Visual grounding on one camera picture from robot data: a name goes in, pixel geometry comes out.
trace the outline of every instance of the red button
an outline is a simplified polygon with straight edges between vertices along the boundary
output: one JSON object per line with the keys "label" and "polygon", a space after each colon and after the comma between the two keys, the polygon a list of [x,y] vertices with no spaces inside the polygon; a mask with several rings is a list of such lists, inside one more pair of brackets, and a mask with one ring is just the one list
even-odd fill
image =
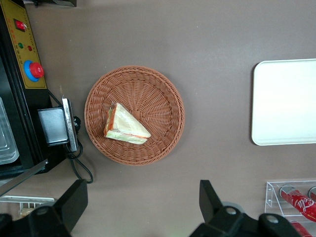
{"label": "red button", "polygon": [[44,69],[42,68],[42,66],[39,63],[31,63],[30,64],[30,71],[31,71],[31,74],[35,78],[41,78],[42,76],[44,76]]}
{"label": "red button", "polygon": [[25,32],[25,26],[24,26],[24,23],[22,21],[18,21],[16,19],[14,19],[14,24],[15,24],[15,28]]}

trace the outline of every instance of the knob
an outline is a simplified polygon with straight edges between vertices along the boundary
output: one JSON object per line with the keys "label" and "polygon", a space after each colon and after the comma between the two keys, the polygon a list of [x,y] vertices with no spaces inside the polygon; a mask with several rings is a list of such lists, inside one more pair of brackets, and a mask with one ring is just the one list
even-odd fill
{"label": "knob", "polygon": [[43,67],[39,63],[32,62],[31,60],[25,61],[24,71],[27,77],[34,82],[39,81],[39,79],[44,76]]}
{"label": "knob", "polygon": [[35,78],[41,78],[42,76],[44,76],[44,70],[39,63],[31,63],[30,64],[30,71],[31,71],[31,74]]}

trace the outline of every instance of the black power cord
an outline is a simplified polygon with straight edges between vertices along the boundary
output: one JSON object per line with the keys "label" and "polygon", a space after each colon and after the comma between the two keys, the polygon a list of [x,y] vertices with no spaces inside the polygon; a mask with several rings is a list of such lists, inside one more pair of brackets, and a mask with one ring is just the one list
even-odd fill
{"label": "black power cord", "polygon": [[[63,108],[63,105],[59,102],[59,100],[53,95],[53,93],[51,93],[50,90],[48,90],[49,95],[54,99],[54,101],[56,101],[56,103],[59,105],[59,107]],[[78,131],[80,129],[80,122],[81,120],[75,116],[74,117],[74,121],[75,121],[75,128],[76,128],[76,134],[78,134]],[[79,157],[82,155],[83,153],[83,146],[82,143],[79,141],[79,139],[77,139],[78,141],[78,145],[79,145],[79,153],[77,155],[75,155],[76,152],[71,152],[68,144],[65,145],[65,150],[67,152],[67,157],[70,160],[71,163],[71,167],[75,173],[75,175],[77,176],[78,179],[83,179],[80,174],[78,173],[76,166],[75,166],[75,162],[77,164],[79,164],[90,176],[90,181],[87,181],[87,184],[92,184],[93,183],[93,175],[91,173],[91,171],[79,160]]]}

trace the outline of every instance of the brown basket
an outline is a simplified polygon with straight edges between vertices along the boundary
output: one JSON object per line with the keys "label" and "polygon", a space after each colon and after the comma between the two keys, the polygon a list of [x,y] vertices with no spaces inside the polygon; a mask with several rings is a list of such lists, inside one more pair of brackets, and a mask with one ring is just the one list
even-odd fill
{"label": "brown basket", "polygon": [[[143,145],[105,138],[106,111],[121,103],[151,133]],[[184,128],[184,107],[175,86],[146,67],[125,66],[102,76],[91,89],[84,110],[93,144],[108,158],[128,165],[145,165],[165,157]]]}

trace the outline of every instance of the coca-cola can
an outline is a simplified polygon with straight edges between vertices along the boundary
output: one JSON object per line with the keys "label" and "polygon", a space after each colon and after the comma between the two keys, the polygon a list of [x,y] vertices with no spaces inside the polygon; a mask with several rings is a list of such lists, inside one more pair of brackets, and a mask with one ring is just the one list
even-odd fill
{"label": "coca-cola can", "polygon": [[302,237],[313,237],[308,230],[297,221],[290,221],[290,223]]}
{"label": "coca-cola can", "polygon": [[316,203],[308,196],[303,195],[292,185],[284,185],[280,189],[280,195],[284,200],[296,208],[307,219],[316,222]]}

